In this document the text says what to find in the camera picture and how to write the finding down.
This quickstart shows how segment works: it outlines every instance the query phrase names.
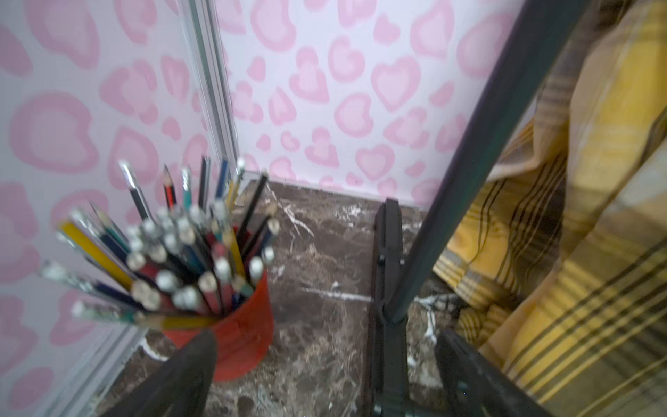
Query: yellow plaid fabric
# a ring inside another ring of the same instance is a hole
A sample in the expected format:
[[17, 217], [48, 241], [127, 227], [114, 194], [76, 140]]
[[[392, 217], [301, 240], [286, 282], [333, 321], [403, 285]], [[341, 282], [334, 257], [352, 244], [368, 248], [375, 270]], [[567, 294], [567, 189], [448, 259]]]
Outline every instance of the yellow plaid fabric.
[[537, 97], [554, 151], [488, 183], [434, 268], [480, 312], [518, 305], [468, 337], [555, 416], [667, 415], [667, 1], [616, 3]]

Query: blue pencil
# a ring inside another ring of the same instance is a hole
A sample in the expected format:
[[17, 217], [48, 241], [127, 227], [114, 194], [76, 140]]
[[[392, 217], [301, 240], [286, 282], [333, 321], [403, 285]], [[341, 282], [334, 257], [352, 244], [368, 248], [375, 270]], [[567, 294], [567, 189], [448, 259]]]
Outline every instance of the blue pencil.
[[222, 165], [220, 165], [220, 175], [217, 178], [217, 188], [215, 189], [215, 198], [222, 198], [222, 194], [225, 192], [225, 180], [227, 179], [227, 160], [222, 160]]

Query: black pencil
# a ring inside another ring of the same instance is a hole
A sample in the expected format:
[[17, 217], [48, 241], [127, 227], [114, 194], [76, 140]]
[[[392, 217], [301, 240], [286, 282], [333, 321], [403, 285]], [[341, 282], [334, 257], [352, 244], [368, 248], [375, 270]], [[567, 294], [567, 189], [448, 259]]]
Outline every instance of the black pencil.
[[125, 160], [118, 161], [118, 166], [123, 172], [123, 177], [125, 177], [125, 182], [127, 182], [130, 195], [132, 195], [132, 200], [134, 200], [134, 204], [137, 206], [141, 219], [152, 219], [153, 216], [151, 216], [151, 210], [148, 208], [146, 198], [143, 196], [143, 192], [141, 192], [141, 187], [139, 187], [139, 184], [137, 183], [137, 178], [135, 177], [129, 162]]
[[211, 158], [207, 156], [201, 157], [201, 173], [199, 174], [199, 206], [202, 210], [206, 210], [206, 202], [208, 200], [208, 185], [211, 177]]
[[252, 235], [252, 237], [250, 237], [250, 240], [243, 247], [243, 253], [241, 255], [241, 258], [243, 259], [244, 262], [248, 257], [248, 255], [250, 254], [250, 252], [252, 251], [252, 248], [255, 247], [257, 241], [259, 241], [259, 238], [262, 236], [262, 233], [264, 232], [264, 229], [266, 229], [266, 225], [269, 223], [269, 220], [273, 216], [275, 216], [277, 212], [278, 212], [278, 205], [276, 203], [271, 204], [269, 208], [266, 210], [266, 216], [264, 216], [255, 233]]
[[255, 212], [255, 207], [257, 207], [257, 203], [259, 201], [259, 198], [261, 197], [261, 192], [264, 190], [264, 187], [266, 186], [266, 181], [268, 179], [269, 179], [269, 174], [266, 172], [266, 170], [263, 170], [261, 172], [261, 177], [259, 178], [259, 182], [257, 183], [257, 188], [255, 189], [255, 193], [252, 196], [252, 200], [250, 200], [250, 205], [248, 206], [248, 209], [245, 211], [245, 216], [243, 217], [243, 221], [239, 225], [239, 231], [236, 233], [236, 241], [238, 242], [240, 248], [243, 247], [243, 244], [247, 240], [245, 235], [247, 233], [248, 223], [250, 222], [250, 218]]

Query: yellow pencil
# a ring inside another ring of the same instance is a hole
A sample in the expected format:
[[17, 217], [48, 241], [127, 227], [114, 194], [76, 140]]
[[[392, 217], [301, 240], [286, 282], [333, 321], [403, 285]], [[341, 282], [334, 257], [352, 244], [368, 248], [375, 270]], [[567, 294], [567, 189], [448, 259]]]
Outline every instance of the yellow pencil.
[[60, 225], [60, 230], [69, 236], [81, 249], [93, 258], [123, 288], [129, 291], [134, 280], [125, 273], [113, 260], [98, 248], [73, 222], [67, 221]]
[[232, 181], [229, 186], [229, 195], [227, 196], [227, 209], [231, 212], [234, 210], [236, 205], [236, 197], [239, 194], [239, 187], [241, 186], [241, 181], [243, 181], [243, 175], [245, 174], [245, 160], [239, 158], [236, 163], [236, 178]]
[[229, 248], [231, 256], [234, 258], [234, 268], [236, 268], [236, 273], [245, 279], [243, 258], [241, 258], [239, 244], [236, 242], [236, 236], [234, 236], [232, 229], [226, 229], [224, 232], [222, 232], [222, 244]]

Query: pink heart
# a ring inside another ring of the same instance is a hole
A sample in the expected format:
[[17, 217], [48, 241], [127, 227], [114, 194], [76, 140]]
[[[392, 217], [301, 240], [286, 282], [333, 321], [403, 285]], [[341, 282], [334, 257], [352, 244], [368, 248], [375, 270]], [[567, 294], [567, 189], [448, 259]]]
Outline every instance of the pink heart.
[[296, 55], [299, 73], [289, 78], [289, 88], [297, 97], [316, 103], [329, 102], [327, 80], [318, 66], [317, 53], [313, 47], [303, 47]]
[[280, 135], [280, 144], [283, 145], [286, 151], [290, 152], [299, 150], [299, 147], [301, 146], [299, 139], [292, 136], [288, 131], [283, 132], [283, 134]]
[[418, 176], [424, 173], [425, 169], [426, 169], [426, 164], [424, 163], [424, 161], [417, 161], [413, 164], [413, 166], [407, 167], [404, 172], [409, 177], [417, 178]]
[[366, 61], [363, 53], [350, 49], [350, 39], [346, 36], [337, 38], [329, 48], [329, 71], [333, 79], [340, 83], [349, 83], [361, 77]]
[[257, 164], [254, 156], [250, 155], [249, 153], [244, 153], [243, 158], [245, 159], [246, 171], [259, 171], [259, 164]]
[[167, 91], [181, 104], [184, 104], [190, 90], [190, 72], [187, 70], [187, 64], [182, 59], [163, 55], [160, 66]]
[[398, 183], [394, 178], [387, 178], [378, 183], [378, 193], [383, 198], [396, 198], [396, 191], [398, 190]]
[[352, 187], [360, 187], [364, 184], [364, 181], [358, 176], [354, 175], [352, 172], [348, 172], [345, 176], [345, 183]]
[[371, 84], [384, 107], [397, 110], [409, 100], [422, 79], [420, 66], [413, 57], [403, 57], [393, 65], [379, 64], [371, 74]]
[[215, 10], [217, 11], [217, 25], [220, 29], [238, 35], [245, 33], [240, 0], [216, 0]]
[[208, 155], [208, 140], [201, 133], [197, 133], [187, 142], [183, 151], [183, 166], [188, 166], [193, 175], [201, 171], [201, 157]]
[[322, 189], [328, 188], [332, 191], [338, 191], [338, 192], [343, 191], [342, 185], [338, 185], [338, 184], [334, 183], [334, 177], [330, 177], [330, 176], [322, 177], [322, 179], [317, 184]]
[[107, 162], [107, 177], [115, 189], [127, 189], [125, 178], [118, 168], [121, 159], [130, 162], [141, 185], [150, 184], [157, 177], [159, 156], [155, 145], [141, 133], [125, 126], [116, 131]]
[[14, 114], [9, 141], [14, 155], [38, 169], [81, 173], [94, 168], [99, 152], [88, 136], [90, 111], [64, 91], [43, 93]]
[[23, 5], [30, 32], [44, 48], [79, 68], [97, 67], [99, 36], [86, 0], [25, 0]]
[[487, 78], [510, 35], [515, 16], [495, 13], [463, 36], [456, 50], [459, 67], [469, 77]]
[[282, 88], [276, 87], [269, 98], [269, 117], [276, 126], [296, 120], [296, 108]]
[[33, 63], [23, 44], [3, 25], [0, 25], [0, 68], [17, 77], [27, 77], [33, 72]]
[[153, 0], [113, 0], [118, 22], [130, 41], [148, 44], [148, 29], [157, 23], [157, 8]]
[[192, 110], [201, 112], [201, 102], [199, 101], [199, 90], [192, 94]]
[[30, 369], [14, 382], [9, 392], [9, 408], [22, 410], [38, 400], [51, 389], [55, 374], [51, 368], [38, 366]]
[[377, 0], [338, 0], [338, 20], [342, 27], [353, 27], [375, 13]]
[[0, 375], [24, 361], [37, 344], [37, 333], [21, 323], [23, 302], [0, 296]]
[[60, 316], [49, 333], [49, 339], [54, 346], [67, 346], [80, 341], [90, 333], [94, 322], [79, 320], [72, 317], [72, 306], [79, 300], [81, 293], [77, 290], [69, 290], [58, 301], [58, 312]]
[[375, 181], [392, 169], [396, 157], [391, 147], [378, 145], [373, 149], [359, 149], [354, 159], [366, 177]]
[[157, 78], [148, 61], [140, 59], [131, 67], [114, 70], [99, 87], [99, 95], [106, 104], [122, 114], [138, 117], [144, 124], [157, 121], [157, 106], [153, 92]]
[[39, 254], [30, 244], [39, 227], [23, 184], [0, 183], [0, 195], [0, 284], [9, 284], [39, 267]]
[[428, 207], [440, 188], [440, 180], [436, 178], [425, 179], [412, 189], [412, 199], [421, 207]]
[[89, 203], [95, 204], [105, 213], [109, 212], [109, 200], [107, 200], [107, 196], [102, 191], [97, 189], [81, 189], [67, 194], [53, 206], [51, 209], [51, 227], [57, 230], [58, 225], [65, 221], [69, 213], [77, 207], [82, 207], [84, 210], [90, 212], [90, 214], [93, 214]]
[[291, 169], [291, 160], [286, 156], [280, 157], [271, 162], [269, 165], [269, 174], [271, 176], [288, 179], [290, 181], [294, 181], [296, 179], [296, 175]]
[[264, 112], [259, 104], [252, 101], [252, 87], [245, 81], [236, 85], [236, 91], [231, 94], [231, 109], [234, 117], [259, 123], [264, 118]]
[[296, 41], [296, 28], [288, 9], [287, 0], [257, 0], [250, 12], [255, 36], [273, 51], [287, 51]]
[[266, 62], [262, 57], [254, 57], [247, 70], [248, 76], [258, 83], [266, 77]]
[[421, 55], [445, 59], [454, 33], [454, 9], [450, 0], [439, 0], [412, 22], [410, 45]]
[[373, 119], [369, 110], [371, 97], [365, 93], [347, 96], [336, 108], [333, 119], [346, 135], [361, 138], [373, 130]]
[[257, 149], [260, 151], [268, 152], [271, 150], [271, 138], [269, 135], [262, 135], [259, 137], [259, 140], [255, 144]]
[[389, 22], [387, 13], [382, 13], [376, 21], [375, 29], [373, 29], [373, 39], [382, 45], [391, 45], [396, 42], [401, 35], [401, 29], [398, 25]]
[[320, 11], [329, 0], [303, 0], [303, 5], [309, 11]]
[[426, 109], [415, 107], [408, 112], [407, 117], [399, 117], [391, 122], [382, 134], [396, 145], [408, 145], [412, 149], [422, 149], [426, 146], [429, 136], [423, 127], [425, 122]]
[[445, 107], [447, 103], [452, 100], [454, 95], [454, 82], [448, 81], [439, 89], [435, 90], [433, 94], [428, 96], [428, 101], [436, 107]]
[[181, 126], [176, 119], [169, 116], [162, 122], [162, 133], [177, 141], [181, 139]]
[[178, 11], [178, 3], [176, 3], [176, 0], [165, 0], [165, 3], [167, 3], [167, 6], [171, 9], [172, 12], [174, 12], [177, 16], [180, 14]]
[[457, 114], [455, 118], [445, 123], [436, 136], [436, 151], [454, 152], [461, 142], [467, 125], [468, 118], [463, 113]]
[[338, 168], [340, 166], [338, 152], [329, 142], [331, 139], [329, 131], [324, 127], [318, 127], [313, 130], [312, 139], [315, 145], [305, 149], [305, 156], [318, 165]]

